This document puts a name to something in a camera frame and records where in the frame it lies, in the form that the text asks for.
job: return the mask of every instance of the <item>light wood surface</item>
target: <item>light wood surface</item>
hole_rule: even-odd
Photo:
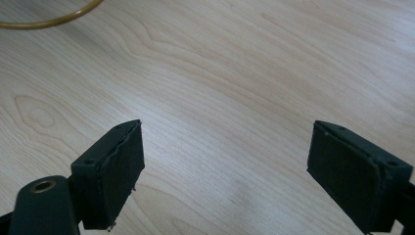
[[[0,20],[85,3],[3,0]],[[361,234],[306,172],[312,125],[415,165],[414,74],[409,0],[106,0],[2,29],[0,213],[139,118],[147,167],[111,234]]]

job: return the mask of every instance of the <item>curved wire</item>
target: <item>curved wire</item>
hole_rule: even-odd
[[[0,27],[9,28],[9,29],[38,29],[44,27],[51,27],[56,26],[59,24],[68,23],[73,21],[83,15],[87,14],[88,12],[92,11],[96,8],[103,0],[93,0],[91,3],[86,5],[85,7],[79,9],[76,12],[67,14],[63,17],[55,18],[52,20],[44,21],[44,22],[37,22],[37,23],[5,23],[0,22]]]

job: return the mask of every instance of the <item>table surface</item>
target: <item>table surface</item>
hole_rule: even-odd
[[[0,4],[24,22],[86,2]],[[106,0],[1,29],[0,212],[141,119],[146,168],[111,234],[361,234],[306,172],[313,123],[415,165],[414,65],[407,0]]]

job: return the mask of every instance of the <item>cable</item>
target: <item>cable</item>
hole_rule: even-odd
[[[56,26],[59,24],[64,24],[71,22],[79,17],[82,17],[83,15],[87,14],[88,12],[92,11],[94,8],[96,8],[103,0],[93,0],[91,3],[86,5],[84,8],[70,13],[68,15],[65,15],[63,17],[59,17],[56,19],[44,21],[44,22],[37,22],[37,23],[5,23],[0,22],[0,28],[9,28],[9,29],[38,29],[38,28],[45,28],[45,27],[51,27]]]

